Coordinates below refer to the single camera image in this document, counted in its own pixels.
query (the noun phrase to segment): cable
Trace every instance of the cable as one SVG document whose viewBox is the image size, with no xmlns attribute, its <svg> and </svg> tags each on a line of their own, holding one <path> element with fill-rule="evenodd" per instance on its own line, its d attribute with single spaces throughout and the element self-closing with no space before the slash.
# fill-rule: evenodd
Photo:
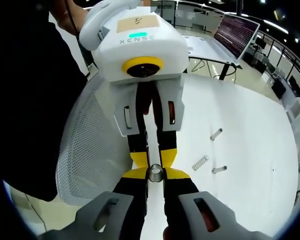
<svg viewBox="0 0 300 240">
<path fill-rule="evenodd" d="M 75 31 L 75 36 L 76 36 L 77 40 L 79 40 L 79 34 L 80 34 L 80 33 L 79 33 L 79 31 L 78 31 L 78 29 L 77 29 L 77 26 L 76 26 L 76 24 L 75 24 L 75 21 L 74 21 L 74 19 L 73 19 L 73 17 L 72 17 L 72 14 L 71 14 L 71 11 L 70 11 L 70 7 L 69 7 L 69 4 L 68 4 L 68 0 L 64 0 L 64 2 L 65 2 L 66 10 L 68 11 L 68 15 L 69 15 L 69 18 L 70 18 L 72 27 L 73 27 L 73 29 L 74 29 L 74 31 Z"/>
<path fill-rule="evenodd" d="M 201 67 L 199 67 L 198 69 L 195 70 L 195 68 L 198 67 L 198 65 L 199 65 L 200 63 L 203 63 L 203 66 L 201 66 Z M 205 66 L 206 66 L 205 62 L 202 61 L 202 60 L 200 60 L 200 61 L 197 63 L 197 65 L 195 65 L 194 68 L 192 68 L 191 72 L 194 73 L 194 72 L 196 72 L 196 71 L 198 71 L 198 70 L 204 68 Z"/>
<path fill-rule="evenodd" d="M 235 68 L 234 71 L 233 71 L 232 73 L 226 74 L 225 77 L 230 76 L 230 75 L 232 75 L 232 74 L 235 74 L 236 72 L 237 72 L 237 68 Z"/>
<path fill-rule="evenodd" d="M 34 207 L 34 206 L 32 205 L 32 203 L 30 202 L 30 200 L 29 200 L 27 194 L 24 194 L 24 195 L 25 195 L 25 197 L 26 197 L 28 203 L 30 204 L 31 208 L 32 208 L 33 211 L 35 212 L 35 214 L 36 214 L 36 215 L 39 217 L 39 219 L 42 221 L 43 226 L 44 226 L 44 231 L 47 232 L 47 227 L 46 227 L 46 224 L 45 224 L 44 220 L 40 217 L 39 213 L 37 212 L 37 210 L 35 209 L 35 207 Z"/>
<path fill-rule="evenodd" d="M 93 65 L 96 67 L 96 69 L 99 71 L 99 68 L 98 68 L 98 66 L 97 66 L 97 64 L 96 64 L 96 62 L 95 62 L 95 60 L 94 60 L 94 58 L 93 58 L 93 56 L 92 56 L 91 51 L 86 50 L 86 49 L 81 45 L 81 43 L 80 43 L 80 39 L 79 39 L 80 32 L 78 31 L 77 26 L 76 26 L 75 21 L 74 21 L 74 18 L 72 17 L 72 14 L 71 14 L 71 11 L 70 11 L 70 7 L 69 7 L 69 4 L 68 4 L 68 0 L 64 0 L 64 2 L 65 2 L 66 10 L 67 10 L 68 15 L 69 15 L 69 18 L 70 18 L 70 22 L 71 22 L 72 27 L 73 27 L 73 29 L 74 29 L 74 31 L 75 31 L 75 38 L 76 38 L 76 40 L 77 40 L 77 42 L 78 42 L 78 44 L 79 44 L 79 48 L 80 48 L 80 51 L 81 51 L 81 53 L 82 53 L 82 56 L 83 56 L 83 60 L 84 60 L 84 62 L 85 62 L 85 65 L 87 65 L 87 67 L 88 67 L 87 61 L 86 61 L 86 59 L 85 59 L 85 57 L 84 57 L 84 52 L 87 52 L 87 53 L 90 53 L 90 54 L 91 54 L 91 57 L 92 57 L 92 64 L 93 64 Z"/>
<path fill-rule="evenodd" d="M 210 73 L 210 78 L 212 78 L 212 74 L 211 74 L 211 71 L 210 71 L 210 67 L 209 67 L 209 63 L 208 63 L 208 60 L 206 61 L 206 65 L 208 66 L 208 69 L 209 69 L 209 73 Z"/>
</svg>

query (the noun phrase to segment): person's arm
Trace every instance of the person's arm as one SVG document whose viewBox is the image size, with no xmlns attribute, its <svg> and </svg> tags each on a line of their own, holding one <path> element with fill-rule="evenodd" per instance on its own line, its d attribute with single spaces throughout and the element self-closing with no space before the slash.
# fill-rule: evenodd
<svg viewBox="0 0 300 240">
<path fill-rule="evenodd" d="M 76 26 L 76 30 L 71 22 L 65 1 L 68 2 L 70 14 Z M 58 26 L 72 35 L 77 35 L 77 31 L 81 31 L 88 13 L 82 7 L 76 5 L 73 0 L 52 0 L 49 11 L 56 19 Z"/>
</svg>

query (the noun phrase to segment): metal spring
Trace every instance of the metal spring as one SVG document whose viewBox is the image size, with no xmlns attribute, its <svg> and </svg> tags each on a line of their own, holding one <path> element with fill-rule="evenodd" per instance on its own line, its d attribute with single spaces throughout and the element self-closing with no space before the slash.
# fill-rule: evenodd
<svg viewBox="0 0 300 240">
<path fill-rule="evenodd" d="M 149 169 L 149 180 L 153 183 L 160 183 L 164 179 L 164 170 L 159 164 L 152 164 Z"/>
<path fill-rule="evenodd" d="M 197 171 L 199 168 L 201 168 L 207 161 L 209 160 L 209 157 L 205 155 L 203 158 L 201 158 L 198 162 L 196 162 L 195 165 L 192 166 L 192 169 Z"/>
</svg>

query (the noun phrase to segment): white table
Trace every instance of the white table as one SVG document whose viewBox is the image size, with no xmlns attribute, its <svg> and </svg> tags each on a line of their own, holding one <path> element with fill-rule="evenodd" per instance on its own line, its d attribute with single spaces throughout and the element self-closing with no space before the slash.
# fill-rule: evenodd
<svg viewBox="0 0 300 240">
<path fill-rule="evenodd" d="M 195 68 L 199 66 L 204 60 L 224 64 L 223 70 L 220 74 L 219 80 L 224 80 L 230 66 L 234 68 L 239 66 L 239 63 L 231 61 L 230 59 L 225 59 L 223 56 L 226 54 L 220 48 L 220 50 L 213 48 L 209 41 L 206 41 L 209 38 L 202 38 L 199 36 L 183 36 L 188 45 L 188 54 L 191 59 L 199 59 L 200 62 L 192 69 L 192 72 L 195 72 Z"/>
<path fill-rule="evenodd" d="M 182 100 L 172 167 L 234 210 L 245 228 L 273 236 L 289 218 L 298 186 L 296 144 L 284 108 L 244 87 L 193 74 L 187 74 Z M 150 161 L 158 163 L 152 112 L 145 123 Z M 210 141 L 219 128 L 223 133 Z M 205 155 L 209 160 L 194 171 L 192 165 Z M 227 170 L 211 173 L 222 166 Z M 149 184 L 147 206 L 141 239 L 162 239 L 167 226 L 162 182 Z"/>
</svg>

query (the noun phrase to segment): white mesh chair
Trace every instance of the white mesh chair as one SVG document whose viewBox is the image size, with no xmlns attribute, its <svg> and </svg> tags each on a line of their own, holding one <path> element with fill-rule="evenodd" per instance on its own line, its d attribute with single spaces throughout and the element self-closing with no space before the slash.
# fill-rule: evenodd
<svg viewBox="0 0 300 240">
<path fill-rule="evenodd" d="M 112 191 L 132 167 L 128 140 L 116 125 L 109 84 L 94 76 L 84 88 L 64 128 L 56 169 L 58 194 L 82 206 Z"/>
</svg>

